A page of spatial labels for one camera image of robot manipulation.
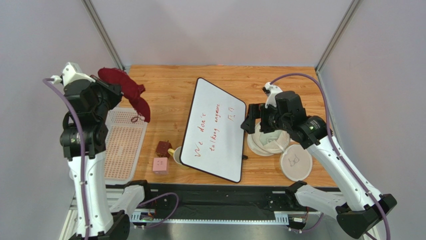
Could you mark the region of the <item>white bra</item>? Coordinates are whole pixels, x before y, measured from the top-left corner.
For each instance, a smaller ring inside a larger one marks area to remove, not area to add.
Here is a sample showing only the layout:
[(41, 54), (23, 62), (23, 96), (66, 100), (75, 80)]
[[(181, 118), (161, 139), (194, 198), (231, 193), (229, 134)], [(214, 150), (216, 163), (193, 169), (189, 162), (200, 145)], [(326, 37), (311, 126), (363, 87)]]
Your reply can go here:
[(280, 137), (282, 131), (275, 131), (270, 133), (261, 132), (259, 135), (259, 145), (267, 152), (281, 151)]

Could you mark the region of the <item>dark red bra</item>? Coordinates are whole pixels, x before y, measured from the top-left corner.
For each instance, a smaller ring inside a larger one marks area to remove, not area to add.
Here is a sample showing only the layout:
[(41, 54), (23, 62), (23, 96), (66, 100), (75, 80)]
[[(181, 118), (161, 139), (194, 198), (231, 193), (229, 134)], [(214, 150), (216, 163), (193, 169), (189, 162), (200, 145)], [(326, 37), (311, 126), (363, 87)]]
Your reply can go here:
[(123, 96), (129, 101), (136, 112), (144, 117), (144, 121), (151, 121), (151, 109), (148, 102), (141, 97), (141, 94), (146, 91), (143, 84), (137, 84), (129, 75), (119, 68), (101, 68), (97, 72), (98, 77), (113, 85), (120, 85)]

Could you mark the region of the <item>white mesh laundry bag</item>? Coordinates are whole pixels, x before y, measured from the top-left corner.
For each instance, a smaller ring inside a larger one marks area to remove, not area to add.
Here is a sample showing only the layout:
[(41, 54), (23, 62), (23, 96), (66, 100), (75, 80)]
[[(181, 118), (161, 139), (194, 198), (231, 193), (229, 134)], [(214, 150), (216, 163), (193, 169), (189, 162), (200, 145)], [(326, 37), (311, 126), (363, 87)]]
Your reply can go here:
[(266, 151), (260, 147), (260, 124), (255, 125), (255, 133), (247, 135), (247, 145), (249, 149), (256, 155), (270, 157), (279, 156), (279, 168), (283, 175), (293, 181), (303, 181), (311, 173), (313, 168), (313, 157), (300, 144), (291, 139), (290, 135), (283, 130), (280, 137), (281, 151)]

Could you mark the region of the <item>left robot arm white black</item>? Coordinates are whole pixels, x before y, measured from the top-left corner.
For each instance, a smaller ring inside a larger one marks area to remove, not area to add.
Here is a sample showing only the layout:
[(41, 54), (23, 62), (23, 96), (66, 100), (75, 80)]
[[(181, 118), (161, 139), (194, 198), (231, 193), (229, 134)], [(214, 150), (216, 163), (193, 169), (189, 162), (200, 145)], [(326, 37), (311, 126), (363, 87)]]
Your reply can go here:
[(78, 74), (64, 82), (61, 94), (68, 107), (60, 136), (75, 187), (78, 211), (75, 240), (125, 240), (130, 218), (145, 199), (147, 182), (131, 181), (109, 205), (105, 182), (107, 115), (122, 99), (121, 87)]

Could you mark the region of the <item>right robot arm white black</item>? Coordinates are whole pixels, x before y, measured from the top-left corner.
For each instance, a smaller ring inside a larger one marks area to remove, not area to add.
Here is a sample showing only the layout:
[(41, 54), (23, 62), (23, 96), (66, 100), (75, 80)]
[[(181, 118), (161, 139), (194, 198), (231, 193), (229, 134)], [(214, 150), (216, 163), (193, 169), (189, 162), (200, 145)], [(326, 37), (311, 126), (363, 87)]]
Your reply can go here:
[(336, 219), (342, 230), (354, 239), (368, 234), (380, 221), (388, 225), (387, 215), (397, 200), (390, 193), (381, 193), (360, 173), (335, 142), (326, 122), (319, 116), (307, 115), (300, 96), (294, 91), (272, 93), (268, 90), (267, 94), (267, 103), (249, 105), (241, 128), (253, 134), (259, 119), (260, 132), (287, 132), (321, 163), (343, 195), (338, 197), (298, 180), (285, 190), (291, 201)]

